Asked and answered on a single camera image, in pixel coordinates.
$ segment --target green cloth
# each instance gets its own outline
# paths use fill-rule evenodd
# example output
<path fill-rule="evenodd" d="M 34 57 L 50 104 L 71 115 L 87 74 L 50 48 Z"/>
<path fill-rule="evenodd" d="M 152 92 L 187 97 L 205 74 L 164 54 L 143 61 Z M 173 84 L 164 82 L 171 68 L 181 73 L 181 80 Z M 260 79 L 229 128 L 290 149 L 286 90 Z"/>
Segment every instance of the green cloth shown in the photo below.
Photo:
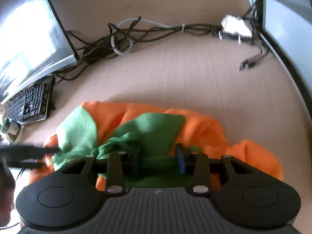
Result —
<path fill-rule="evenodd" d="M 139 168 L 144 170 L 126 175 L 127 186 L 167 187 L 181 183 L 185 176 L 178 173 L 175 157 L 167 154 L 184 121 L 182 115 L 144 113 L 118 126 L 110 138 L 97 147 L 95 122 L 83 107 L 77 107 L 57 128 L 61 151 L 52 157 L 52 163 L 57 170 L 74 158 L 92 154 L 97 159 L 106 159 L 114 151 L 131 153 L 140 145 L 143 157 Z"/>

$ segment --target black keyboard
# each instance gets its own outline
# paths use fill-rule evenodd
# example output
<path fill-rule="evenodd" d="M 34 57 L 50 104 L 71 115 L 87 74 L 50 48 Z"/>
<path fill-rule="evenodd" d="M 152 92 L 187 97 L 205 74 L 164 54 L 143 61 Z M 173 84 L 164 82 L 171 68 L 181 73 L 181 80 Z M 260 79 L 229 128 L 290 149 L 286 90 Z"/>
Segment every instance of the black keyboard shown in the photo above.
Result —
<path fill-rule="evenodd" d="M 7 116 L 21 125 L 48 118 L 54 82 L 55 77 L 50 75 L 21 91 L 11 99 Z"/>

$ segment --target black trim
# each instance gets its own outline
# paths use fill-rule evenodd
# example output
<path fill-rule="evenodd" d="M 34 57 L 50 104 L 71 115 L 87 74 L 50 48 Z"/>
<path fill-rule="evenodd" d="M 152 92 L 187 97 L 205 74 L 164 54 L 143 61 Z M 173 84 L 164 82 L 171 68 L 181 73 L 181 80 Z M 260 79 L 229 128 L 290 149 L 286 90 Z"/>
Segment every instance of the black trim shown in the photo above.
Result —
<path fill-rule="evenodd" d="M 53 14 L 55 16 L 55 19 L 57 20 L 57 23 L 59 24 L 59 26 L 60 26 L 60 28 L 61 28 L 65 38 L 67 39 L 69 45 L 71 46 L 71 49 L 74 52 L 74 57 L 76 58 L 77 61 L 79 61 L 80 57 L 79 57 L 78 53 L 76 52 L 74 45 L 72 44 L 71 40 L 69 39 L 69 37 L 68 37 L 68 35 L 67 35 L 67 33 L 66 33 L 62 23 L 61 23 L 58 15 L 57 15 L 57 12 L 56 12 L 56 10 L 53 7 L 52 1 L 51 0 L 47 0 L 47 1 L 48 1 L 49 5 L 50 5 L 50 8 L 51 8 L 51 10 L 52 10 L 52 12 L 53 12 Z"/>
<path fill-rule="evenodd" d="M 296 84 L 299 90 L 299 93 L 302 96 L 303 101 L 305 102 L 310 118 L 312 119 L 312 99 L 311 99 L 311 96 L 307 87 L 305 86 L 305 83 L 302 81 L 300 75 L 297 73 L 297 70 L 295 69 L 294 65 L 286 57 L 282 49 L 274 42 L 274 40 L 270 37 L 270 35 L 267 34 L 264 29 L 260 29 L 259 31 L 263 36 L 263 40 L 267 41 L 271 45 L 271 47 L 274 49 L 275 53 L 277 54 L 278 58 L 285 65 L 286 69 L 288 70 L 289 74 L 294 80 L 294 83 Z"/>

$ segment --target white cable loop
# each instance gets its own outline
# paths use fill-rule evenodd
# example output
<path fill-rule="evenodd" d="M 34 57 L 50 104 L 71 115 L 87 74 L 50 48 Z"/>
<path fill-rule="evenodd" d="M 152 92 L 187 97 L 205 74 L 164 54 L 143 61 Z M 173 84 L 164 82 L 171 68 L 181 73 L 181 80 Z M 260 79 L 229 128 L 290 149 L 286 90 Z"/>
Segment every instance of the white cable loop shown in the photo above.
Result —
<path fill-rule="evenodd" d="M 120 21 L 116 26 L 119 28 L 122 24 L 124 24 L 125 22 L 128 22 L 128 21 L 136 21 L 138 20 L 138 17 L 132 17 L 132 18 L 127 18 L 125 20 L 122 20 Z M 170 28 L 170 27 L 173 27 L 173 26 L 170 26 L 170 25 L 165 25 L 165 24 L 162 24 L 162 23 L 159 23 L 159 22 L 156 22 L 156 21 L 152 21 L 152 20 L 149 20 L 149 19 L 144 19 L 144 18 L 141 18 L 140 21 L 144 21 L 144 22 L 147 22 L 147 23 L 150 23 L 150 24 L 153 24 L 153 25 L 156 25 L 156 26 L 160 26 L 160 27 L 164 27 L 164 28 Z M 131 49 L 133 48 L 133 40 L 128 38 L 127 37 L 127 40 L 129 41 L 130 43 L 130 46 L 123 52 L 121 52 L 120 50 L 118 50 L 116 48 L 116 45 L 115 45 L 115 38 L 114 38 L 114 35 L 111 36 L 110 38 L 110 42 L 112 44 L 112 48 L 114 48 L 114 52 L 118 55 L 124 55 L 124 54 L 127 54 L 131 51 Z"/>

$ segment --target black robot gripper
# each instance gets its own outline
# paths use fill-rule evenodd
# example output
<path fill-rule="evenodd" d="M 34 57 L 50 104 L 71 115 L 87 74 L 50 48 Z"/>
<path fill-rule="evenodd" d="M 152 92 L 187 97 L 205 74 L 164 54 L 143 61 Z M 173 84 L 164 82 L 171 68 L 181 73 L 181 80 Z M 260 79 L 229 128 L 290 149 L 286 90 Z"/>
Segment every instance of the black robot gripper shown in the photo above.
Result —
<path fill-rule="evenodd" d="M 298 233 L 301 201 L 288 184 L 230 155 L 209 159 L 181 144 L 175 155 L 180 174 L 193 175 L 189 187 L 126 189 L 123 174 L 143 171 L 140 147 L 73 161 L 18 195 L 20 233 Z M 105 192 L 95 188 L 99 173 Z"/>

